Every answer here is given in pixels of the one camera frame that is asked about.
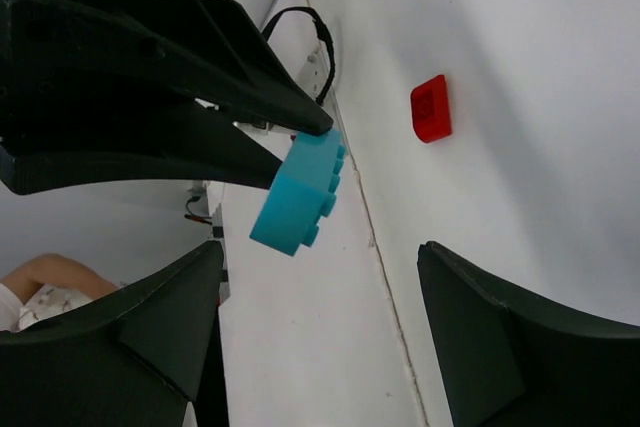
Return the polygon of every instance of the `white table surface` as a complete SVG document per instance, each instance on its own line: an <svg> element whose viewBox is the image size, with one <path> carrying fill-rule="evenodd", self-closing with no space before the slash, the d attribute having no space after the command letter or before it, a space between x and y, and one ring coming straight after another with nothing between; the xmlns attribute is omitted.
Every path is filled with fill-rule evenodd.
<svg viewBox="0 0 640 427"><path fill-rule="evenodd" d="M306 0L281 0L276 11L291 5ZM311 19L288 14L270 43L295 77L315 48ZM256 138L280 158L291 145L288 135ZM224 188L231 297L220 328L232 427L424 425L350 158L341 177L314 246L293 258L249 239L267 192Z"/></svg>
<svg viewBox="0 0 640 427"><path fill-rule="evenodd" d="M554 300L640 323L637 0L310 0L432 427L451 425L416 271L437 240ZM453 136L409 95L448 79Z"/></svg>

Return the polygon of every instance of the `black cable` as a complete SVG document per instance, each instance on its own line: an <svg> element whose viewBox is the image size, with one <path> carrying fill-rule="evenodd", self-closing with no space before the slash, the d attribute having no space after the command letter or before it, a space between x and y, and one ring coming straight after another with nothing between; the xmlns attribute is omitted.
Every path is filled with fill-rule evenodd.
<svg viewBox="0 0 640 427"><path fill-rule="evenodd" d="M197 217L189 214L184 214L184 218L187 220L191 220L193 222L198 222L199 224L213 225L213 222L206 220L204 217Z"/></svg>
<svg viewBox="0 0 640 427"><path fill-rule="evenodd" d="M324 42L324 44L327 46L327 54L329 55L329 76L327 77L327 81L320 91L320 94L318 95L318 97L316 97L316 103L318 105L323 105L325 99L327 98L327 95L329 94L329 90L331 89L331 84L333 84L333 80L336 77L336 53L333 46L333 38L331 37L331 32L329 32L329 28L322 21L320 14L318 14L315 9L312 9L311 7L289 7L288 9L281 10L276 15L274 15L262 30L262 36L266 40L269 40L271 34L273 34L273 30L275 29L276 24L287 12L304 12L305 14L310 15L313 18L313 24L316 27L318 40Z"/></svg>
<svg viewBox="0 0 640 427"><path fill-rule="evenodd" d="M194 202L199 201L201 198L202 197L198 197L198 196L191 197L189 200L187 200L187 203L184 205L184 208L187 210L189 215L191 217L193 217L194 219L211 220L211 217L209 217L209 216L198 215L198 214L193 213L193 211L191 210L191 207L189 207L191 204L193 204Z"/></svg>

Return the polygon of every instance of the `red block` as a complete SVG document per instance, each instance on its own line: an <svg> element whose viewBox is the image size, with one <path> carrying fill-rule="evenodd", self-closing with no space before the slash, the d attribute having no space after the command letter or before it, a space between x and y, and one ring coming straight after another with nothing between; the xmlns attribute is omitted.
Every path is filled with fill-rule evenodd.
<svg viewBox="0 0 640 427"><path fill-rule="evenodd" d="M411 92L413 130L425 142L451 135L451 114L444 75L431 79Z"/></svg>

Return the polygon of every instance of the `person's arm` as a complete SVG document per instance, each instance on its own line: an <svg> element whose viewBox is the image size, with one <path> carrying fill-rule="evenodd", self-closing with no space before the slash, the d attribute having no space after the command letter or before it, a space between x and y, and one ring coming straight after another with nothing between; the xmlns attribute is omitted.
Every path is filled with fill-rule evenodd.
<svg viewBox="0 0 640 427"><path fill-rule="evenodd" d="M118 288L80 262L58 254L45 254L32 259L0 280L23 304L43 285L82 292L92 300L115 292Z"/></svg>

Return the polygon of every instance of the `blue lego brick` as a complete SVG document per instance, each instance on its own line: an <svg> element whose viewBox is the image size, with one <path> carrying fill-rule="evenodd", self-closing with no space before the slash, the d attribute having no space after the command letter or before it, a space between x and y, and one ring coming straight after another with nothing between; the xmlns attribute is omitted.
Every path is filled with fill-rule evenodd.
<svg viewBox="0 0 640 427"><path fill-rule="evenodd" d="M251 239L287 255L300 245L311 247L318 222L336 203L336 189L346 149L337 130L314 137L296 136L276 174Z"/></svg>

